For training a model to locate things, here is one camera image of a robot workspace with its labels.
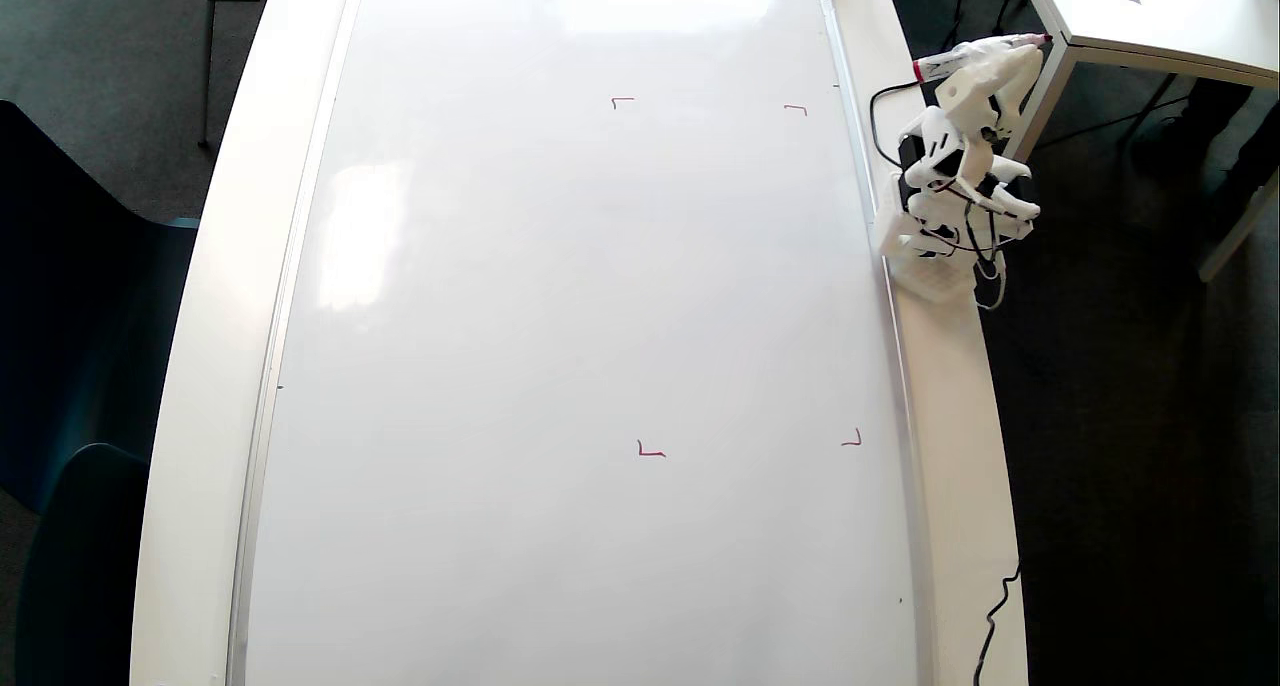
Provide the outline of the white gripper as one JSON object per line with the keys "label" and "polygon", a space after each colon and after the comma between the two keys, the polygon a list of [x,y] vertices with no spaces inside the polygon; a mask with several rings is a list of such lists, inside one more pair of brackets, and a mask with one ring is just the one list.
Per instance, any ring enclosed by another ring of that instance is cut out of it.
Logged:
{"label": "white gripper", "polygon": [[1041,44],[984,42],[975,49],[975,63],[938,86],[938,106],[961,134],[1016,134],[1043,67]]}

